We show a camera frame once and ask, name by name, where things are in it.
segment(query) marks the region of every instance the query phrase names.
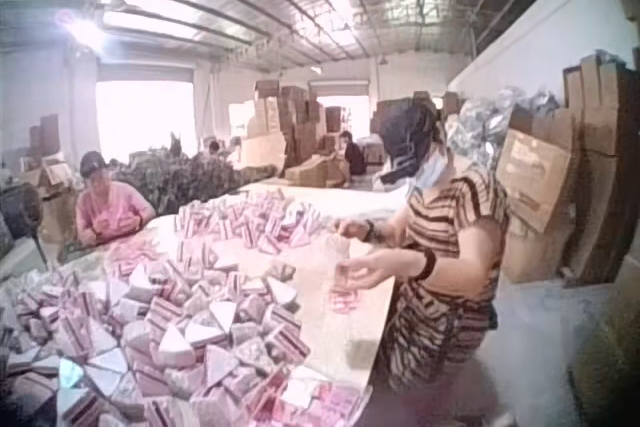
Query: concrete floor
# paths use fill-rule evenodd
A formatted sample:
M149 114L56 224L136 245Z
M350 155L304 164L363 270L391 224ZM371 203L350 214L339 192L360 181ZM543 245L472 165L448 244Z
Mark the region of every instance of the concrete floor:
M44 246L53 260L54 246ZM0 261L0 280L42 268L33 241L22 239ZM566 369L606 305L610 285L564 289L560 281L500 280L499 327L490 332L456 382L448 411L511 412L520 427L579 426Z

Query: striped shirt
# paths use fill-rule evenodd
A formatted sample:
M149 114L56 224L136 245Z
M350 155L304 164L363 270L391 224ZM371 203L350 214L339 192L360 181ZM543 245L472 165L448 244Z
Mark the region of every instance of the striped shirt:
M458 233L479 219L496 220L503 236L507 230L506 193L494 175L478 165L427 202L414 188L408 205L407 248L428 248L437 258L459 257ZM473 299L434 292L413 279L396 286L376 363L394 390L430 384L473 354L486 331L497 326L492 300L499 269L497 261L482 293Z

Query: ceiling light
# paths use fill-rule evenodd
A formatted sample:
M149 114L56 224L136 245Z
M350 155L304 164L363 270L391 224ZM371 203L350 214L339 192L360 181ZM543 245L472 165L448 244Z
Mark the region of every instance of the ceiling light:
M104 42L104 32L89 20L75 20L65 25L71 35L82 45L100 50Z

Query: face mask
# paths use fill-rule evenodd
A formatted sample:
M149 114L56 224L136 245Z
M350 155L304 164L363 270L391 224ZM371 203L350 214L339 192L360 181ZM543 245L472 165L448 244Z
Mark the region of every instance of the face mask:
M429 160L422 164L420 170L418 170L415 186L421 190L433 187L447 167L448 161L447 155L442 154L440 150L434 152Z

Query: cap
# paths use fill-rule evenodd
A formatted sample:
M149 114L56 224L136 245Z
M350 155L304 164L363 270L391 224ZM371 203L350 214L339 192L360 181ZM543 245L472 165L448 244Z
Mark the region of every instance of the cap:
M409 105L397 110L383 124L380 137L389 155L391 170L380 176L384 184L413 177L434 139L437 116L431 98L414 95Z
M80 161L80 175L83 179L88 179L96 170L106 167L107 163L104 161L102 154L92 150L82 156L82 160Z

